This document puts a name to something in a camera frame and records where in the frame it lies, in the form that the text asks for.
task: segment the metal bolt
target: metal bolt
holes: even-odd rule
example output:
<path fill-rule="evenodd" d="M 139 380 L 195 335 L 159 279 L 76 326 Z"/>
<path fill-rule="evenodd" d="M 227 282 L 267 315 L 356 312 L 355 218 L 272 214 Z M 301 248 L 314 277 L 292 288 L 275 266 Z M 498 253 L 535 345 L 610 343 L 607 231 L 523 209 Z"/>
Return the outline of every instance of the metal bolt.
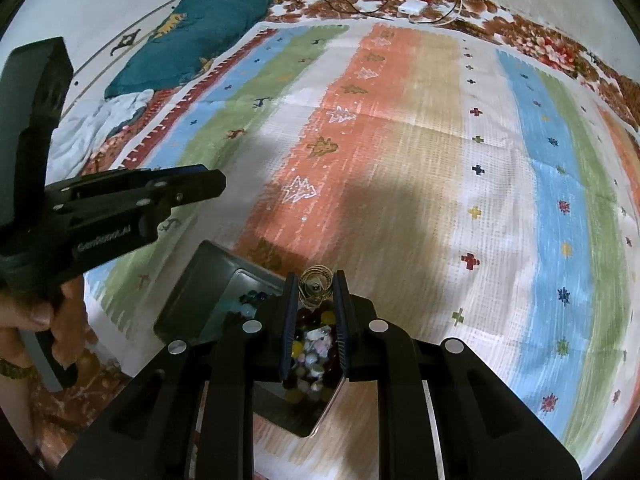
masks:
<path fill-rule="evenodd" d="M 256 332 L 260 332 L 260 330 L 262 330 L 262 323 L 256 319 L 250 319 L 249 321 L 244 322 L 244 325 L 242 325 L 242 330 L 244 330 L 248 334 L 255 334 Z"/>
<path fill-rule="evenodd" d="M 171 341 L 166 349 L 169 351 L 169 354 L 178 355 L 187 349 L 187 343 L 181 339 L 176 339 L 175 341 Z"/>
<path fill-rule="evenodd" d="M 389 323 L 387 323 L 384 319 L 374 319 L 369 322 L 369 330 L 372 332 L 386 332 L 389 330 Z"/>
<path fill-rule="evenodd" d="M 465 344 L 460 339 L 449 339 L 444 343 L 444 348 L 452 354 L 460 354 L 465 349 Z"/>

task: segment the white cloth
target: white cloth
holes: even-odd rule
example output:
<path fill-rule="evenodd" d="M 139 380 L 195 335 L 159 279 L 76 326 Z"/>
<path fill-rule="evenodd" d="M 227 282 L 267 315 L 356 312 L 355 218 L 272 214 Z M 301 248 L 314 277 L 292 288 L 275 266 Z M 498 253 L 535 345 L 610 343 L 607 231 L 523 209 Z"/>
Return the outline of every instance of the white cloth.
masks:
<path fill-rule="evenodd" d="M 78 101 L 51 136 L 46 184 L 75 177 L 109 133 L 135 117 L 153 94 L 145 90 L 108 101 Z"/>

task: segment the fabric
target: fabric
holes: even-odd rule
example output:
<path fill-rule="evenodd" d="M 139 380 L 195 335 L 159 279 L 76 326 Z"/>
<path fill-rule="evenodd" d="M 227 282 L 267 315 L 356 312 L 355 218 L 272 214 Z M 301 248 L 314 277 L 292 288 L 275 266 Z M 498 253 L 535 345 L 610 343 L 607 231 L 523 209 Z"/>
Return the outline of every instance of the fabric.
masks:
<path fill-rule="evenodd" d="M 105 90 L 105 97 L 189 82 L 267 12 L 271 0 L 181 0 Z"/>
<path fill-rule="evenodd" d="M 282 275 L 343 269 L 411 336 L 468 343 L 587 476 L 640 397 L 638 146 L 558 69 L 398 25 L 260 25 L 179 89 L 114 167 L 205 164 L 226 191 L 85 275 L 92 327 L 139 371 L 203 239 Z M 257 418 L 256 471 L 376 478 L 375 397 L 345 384 L 304 440 Z"/>
<path fill-rule="evenodd" d="M 460 12 L 451 12 L 458 0 L 422 0 L 419 16 L 398 10 L 407 0 L 273 0 L 267 22 L 298 23 L 309 19 L 366 18 L 354 14 L 352 4 L 366 2 L 370 15 L 385 20 L 422 24 L 438 20 L 438 28 L 458 30 L 489 43 L 508 45 L 525 56 L 558 70 L 596 92 L 627 124 L 638 130 L 640 84 L 618 74 L 587 47 L 558 30 L 532 22 L 490 0 L 462 0 Z"/>
<path fill-rule="evenodd" d="M 80 173 L 92 152 L 145 110 L 153 90 L 77 102 L 51 136 L 46 184 Z"/>

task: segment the teal pillow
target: teal pillow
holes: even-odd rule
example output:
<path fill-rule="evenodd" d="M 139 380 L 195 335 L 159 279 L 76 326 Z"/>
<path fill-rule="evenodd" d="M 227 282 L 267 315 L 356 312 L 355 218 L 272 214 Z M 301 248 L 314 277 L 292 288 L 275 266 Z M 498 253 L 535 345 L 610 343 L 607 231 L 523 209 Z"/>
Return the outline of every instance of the teal pillow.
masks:
<path fill-rule="evenodd" d="M 187 83 L 267 13 L 271 0 L 181 0 L 104 91 L 105 99 Z"/>

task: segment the green stripe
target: green stripe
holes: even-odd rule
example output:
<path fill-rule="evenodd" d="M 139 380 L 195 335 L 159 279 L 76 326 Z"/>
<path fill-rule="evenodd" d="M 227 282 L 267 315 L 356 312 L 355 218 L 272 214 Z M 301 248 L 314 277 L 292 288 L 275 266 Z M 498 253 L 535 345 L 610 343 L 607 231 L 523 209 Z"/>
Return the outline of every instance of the green stripe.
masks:
<path fill-rule="evenodd" d="M 323 39 L 330 40 L 348 30 L 343 25 L 321 25 L 309 27 L 300 36 L 291 38 L 277 56 L 265 63 L 257 75 L 245 83 L 225 106 L 217 111 L 198 131 L 185 147 L 176 164 L 205 164 L 208 168 L 222 168 L 233 160 L 240 149 L 255 140 L 254 133 L 271 115 L 278 105 L 277 98 L 291 83 L 324 52 L 328 41 L 317 39 L 319 32 Z M 271 97 L 262 107 L 253 108 L 256 98 Z M 244 128 L 247 132 L 235 140 L 226 138 L 229 130 Z M 126 335 L 127 326 L 132 322 L 138 303 L 146 293 L 146 286 L 140 287 L 141 275 L 149 275 L 153 281 L 162 269 L 164 261 L 194 220 L 200 204 L 185 205 L 172 212 L 172 218 L 182 222 L 180 228 L 169 232 L 159 232 L 158 240 L 137 251 L 121 256 L 104 283 L 102 307 L 118 329 Z"/>
<path fill-rule="evenodd" d="M 618 227 L 616 195 L 578 107 L 557 79 L 539 72 L 556 109 L 571 131 L 580 180 L 584 185 L 591 247 L 591 341 L 584 357 L 575 407 L 563 442 L 578 460 L 588 451 L 610 402 L 612 381 L 629 314 L 626 261 Z"/>

